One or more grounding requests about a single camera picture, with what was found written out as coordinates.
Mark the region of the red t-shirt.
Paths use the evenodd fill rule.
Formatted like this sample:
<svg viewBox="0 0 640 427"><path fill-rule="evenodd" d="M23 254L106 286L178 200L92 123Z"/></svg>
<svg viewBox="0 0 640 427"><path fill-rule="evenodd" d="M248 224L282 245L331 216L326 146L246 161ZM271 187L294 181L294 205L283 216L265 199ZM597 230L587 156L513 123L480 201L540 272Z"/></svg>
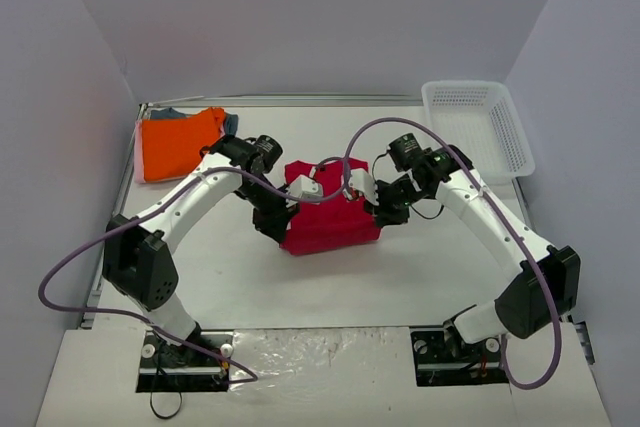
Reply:
<svg viewBox="0 0 640 427"><path fill-rule="evenodd" d="M313 165L300 160L284 168L285 180L294 181L299 175L311 176ZM317 168L314 176L328 195L343 183L341 162L330 162ZM343 194L320 204L302 203L290 222L280 248L291 255L302 256L343 247L375 242L381 229L374 217L364 208L364 199L348 201Z"/></svg>

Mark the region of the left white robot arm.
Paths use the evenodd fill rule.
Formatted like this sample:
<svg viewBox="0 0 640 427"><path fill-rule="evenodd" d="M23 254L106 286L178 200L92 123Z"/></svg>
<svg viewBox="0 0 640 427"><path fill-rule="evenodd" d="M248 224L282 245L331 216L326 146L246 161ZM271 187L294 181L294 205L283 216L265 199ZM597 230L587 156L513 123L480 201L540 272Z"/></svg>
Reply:
<svg viewBox="0 0 640 427"><path fill-rule="evenodd" d="M136 304L143 315L170 334L165 353L179 365L195 362L201 353L201 328L186 312L176 289L179 275L173 254L187 233L229 194L253 206L255 229L281 244L299 208L238 173L208 175L216 167L234 167L263 182L283 153L267 135L244 140L226 135L201 150L195 171L184 178L157 207L182 193L158 216L105 241L102 277Z"/></svg>

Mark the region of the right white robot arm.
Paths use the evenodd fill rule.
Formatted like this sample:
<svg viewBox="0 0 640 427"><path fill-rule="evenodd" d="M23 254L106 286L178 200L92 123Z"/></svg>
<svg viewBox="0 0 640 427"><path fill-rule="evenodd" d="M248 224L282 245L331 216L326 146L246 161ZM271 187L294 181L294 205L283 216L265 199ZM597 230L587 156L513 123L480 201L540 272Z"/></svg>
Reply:
<svg viewBox="0 0 640 427"><path fill-rule="evenodd" d="M363 169L351 172L350 188L363 195L378 227L402 225L415 203L429 199L453 213L501 268L505 290L493 301L472 306L448 320L446 353L465 360L481 341L503 334L526 339L550 324L553 314L576 305L581 260L569 247L555 247L515 216L454 145L422 148L405 134L388 147L399 177L376 180Z"/></svg>

